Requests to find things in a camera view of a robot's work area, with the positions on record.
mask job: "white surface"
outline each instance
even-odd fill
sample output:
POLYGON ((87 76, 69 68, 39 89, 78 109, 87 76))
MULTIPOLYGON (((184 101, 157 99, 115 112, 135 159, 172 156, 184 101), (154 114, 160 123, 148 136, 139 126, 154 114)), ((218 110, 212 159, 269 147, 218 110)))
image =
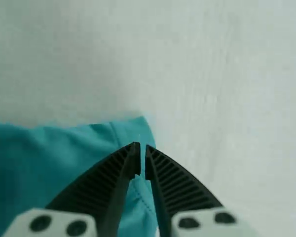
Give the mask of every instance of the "white surface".
POLYGON ((259 237, 241 216, 225 207, 179 212, 173 216, 171 223, 172 237, 259 237), (215 215, 224 212, 231 214, 236 222, 216 223, 215 215), (190 229, 180 227, 180 220, 184 218, 193 218, 199 226, 190 229))
POLYGON ((38 208, 16 216, 2 237, 68 237, 67 228, 75 221, 83 221, 86 224, 85 232, 79 237, 98 237, 96 222, 90 215, 38 208), (30 229, 32 221, 42 215, 51 218, 49 226, 43 231, 32 232, 30 229))
POLYGON ((296 236, 296 0, 0 0, 0 122, 130 112, 264 236, 296 236))

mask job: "white wall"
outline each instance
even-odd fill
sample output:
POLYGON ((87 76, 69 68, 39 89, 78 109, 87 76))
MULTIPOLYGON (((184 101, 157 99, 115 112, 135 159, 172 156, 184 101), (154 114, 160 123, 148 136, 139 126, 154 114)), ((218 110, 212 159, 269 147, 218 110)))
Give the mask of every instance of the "white wall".
POLYGON ((147 115, 264 236, 296 236, 296 0, 0 0, 0 122, 147 115))

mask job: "teal fabric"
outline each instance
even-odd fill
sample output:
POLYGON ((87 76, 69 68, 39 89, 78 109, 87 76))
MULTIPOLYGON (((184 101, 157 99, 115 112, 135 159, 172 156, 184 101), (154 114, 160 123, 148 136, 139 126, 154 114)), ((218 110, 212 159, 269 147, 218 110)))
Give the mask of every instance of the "teal fabric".
POLYGON ((44 207, 96 162, 140 142, 142 174, 131 181, 119 237, 153 237, 157 227, 151 186, 144 179, 145 146, 154 146, 143 117, 73 128, 0 125, 0 236, 13 218, 44 207))

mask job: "teal cloth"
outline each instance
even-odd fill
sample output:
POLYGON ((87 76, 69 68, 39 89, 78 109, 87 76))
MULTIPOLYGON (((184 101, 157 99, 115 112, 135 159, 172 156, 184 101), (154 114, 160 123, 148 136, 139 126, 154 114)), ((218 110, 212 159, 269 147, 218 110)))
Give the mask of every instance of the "teal cloth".
POLYGON ((143 117, 73 128, 0 125, 0 236, 13 218, 45 207, 80 174, 117 149, 141 143, 142 174, 131 181, 119 237, 153 237, 157 227, 145 146, 154 146, 143 117))

